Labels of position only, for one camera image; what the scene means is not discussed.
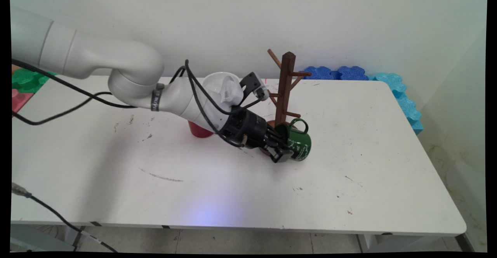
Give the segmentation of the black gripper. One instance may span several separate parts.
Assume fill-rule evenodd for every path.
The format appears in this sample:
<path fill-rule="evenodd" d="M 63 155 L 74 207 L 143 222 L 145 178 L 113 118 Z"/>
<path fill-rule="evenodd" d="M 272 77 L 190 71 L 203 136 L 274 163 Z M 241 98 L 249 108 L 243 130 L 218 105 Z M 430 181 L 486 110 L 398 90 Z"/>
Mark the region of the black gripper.
<path fill-rule="evenodd" d="M 245 148 L 266 150 L 274 163 L 287 161 L 294 153 L 287 141 L 263 117 L 248 109 L 239 108 L 229 115 L 220 134 L 237 145 L 246 137 Z"/>

